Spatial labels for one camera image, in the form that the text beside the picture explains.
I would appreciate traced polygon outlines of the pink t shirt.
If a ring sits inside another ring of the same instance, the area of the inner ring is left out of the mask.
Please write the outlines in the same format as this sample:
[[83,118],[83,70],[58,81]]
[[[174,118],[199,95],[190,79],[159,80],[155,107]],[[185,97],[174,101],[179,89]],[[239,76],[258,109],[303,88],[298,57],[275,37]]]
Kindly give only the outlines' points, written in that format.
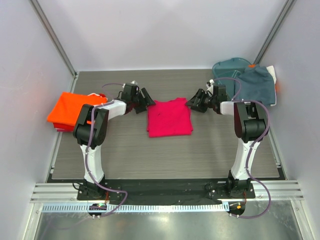
[[147,109],[147,127],[150,138],[188,136],[193,132],[191,110],[187,99],[178,97],[169,101],[155,101]]

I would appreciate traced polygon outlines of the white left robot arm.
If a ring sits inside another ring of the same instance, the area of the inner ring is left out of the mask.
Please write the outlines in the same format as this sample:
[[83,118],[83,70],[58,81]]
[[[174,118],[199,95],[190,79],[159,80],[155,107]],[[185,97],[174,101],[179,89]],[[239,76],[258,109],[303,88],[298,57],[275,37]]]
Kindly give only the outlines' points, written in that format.
[[76,188],[78,200],[101,200],[108,192],[101,154],[108,121],[132,110],[137,114],[142,113],[155,104],[146,88],[140,88],[133,81],[123,84],[116,98],[106,103],[86,103],[81,107],[73,129],[73,137],[80,146],[85,167],[83,183]]

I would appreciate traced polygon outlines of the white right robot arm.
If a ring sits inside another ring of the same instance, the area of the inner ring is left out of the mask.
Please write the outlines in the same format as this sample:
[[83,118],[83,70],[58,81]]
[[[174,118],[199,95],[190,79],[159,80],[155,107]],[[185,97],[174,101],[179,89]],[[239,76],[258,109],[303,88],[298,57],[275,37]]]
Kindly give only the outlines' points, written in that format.
[[224,184],[207,185],[212,199],[239,199],[255,197],[251,181],[251,168],[255,153],[270,128],[269,112],[259,101],[228,101],[226,87],[213,84],[207,90],[198,89],[186,103],[191,110],[204,113],[212,109],[219,115],[232,116],[234,132],[238,139],[234,164]]

